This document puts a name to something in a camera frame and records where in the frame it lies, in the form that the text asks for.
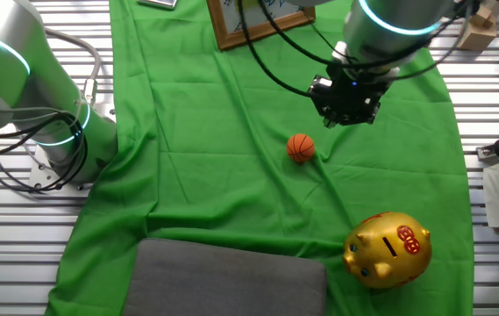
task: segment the wooden block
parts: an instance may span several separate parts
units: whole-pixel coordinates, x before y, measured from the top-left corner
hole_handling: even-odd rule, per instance
[[[483,26],[485,21],[491,16],[491,10],[485,8],[484,6],[480,7],[477,13],[475,13],[471,18],[469,18],[469,23],[476,26]]]
[[[499,0],[484,0],[482,6],[491,10],[494,16],[499,16]]]
[[[471,23],[467,25],[466,35],[464,35],[460,44],[459,49],[468,49],[474,51],[482,51],[487,48],[496,38],[496,24],[490,28],[485,28],[482,26],[472,25]]]
[[[488,19],[483,23],[484,28],[491,28],[496,25],[496,17],[494,15],[490,15]]]

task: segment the green tablecloth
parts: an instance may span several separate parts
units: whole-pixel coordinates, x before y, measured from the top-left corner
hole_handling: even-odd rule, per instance
[[[317,7],[317,27],[333,43],[349,7]],[[466,168],[436,70],[394,83],[372,126],[328,130],[311,101],[270,81],[247,47],[217,50],[206,1],[162,11],[111,0],[110,15],[119,153],[75,225],[47,315],[119,315],[146,237],[317,260],[328,270],[328,316],[472,313]],[[331,53],[309,26],[289,35]],[[278,36],[256,47],[301,89],[324,73]],[[402,73],[431,62],[420,52]],[[295,133],[316,142],[303,166],[285,151]],[[385,211],[429,229],[433,257],[415,282],[371,293],[346,273],[342,244],[362,219]]]

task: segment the gray cushion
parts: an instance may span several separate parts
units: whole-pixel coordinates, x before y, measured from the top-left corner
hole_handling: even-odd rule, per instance
[[[326,285],[312,260],[147,239],[123,316],[319,316]]]

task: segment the framed picture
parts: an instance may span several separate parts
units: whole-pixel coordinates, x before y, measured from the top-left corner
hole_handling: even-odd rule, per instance
[[[226,50],[245,45],[238,0],[207,0],[207,3],[218,48]],[[306,25],[316,19],[314,7],[303,8],[286,0],[263,0],[263,3],[282,30]],[[243,12],[251,40],[260,40],[275,34],[257,0],[243,0]]]

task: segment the orange basketball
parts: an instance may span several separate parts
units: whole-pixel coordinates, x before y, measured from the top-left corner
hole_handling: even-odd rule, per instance
[[[295,162],[308,161],[315,151],[313,140],[306,134],[296,134],[290,137],[286,144],[286,153]]]

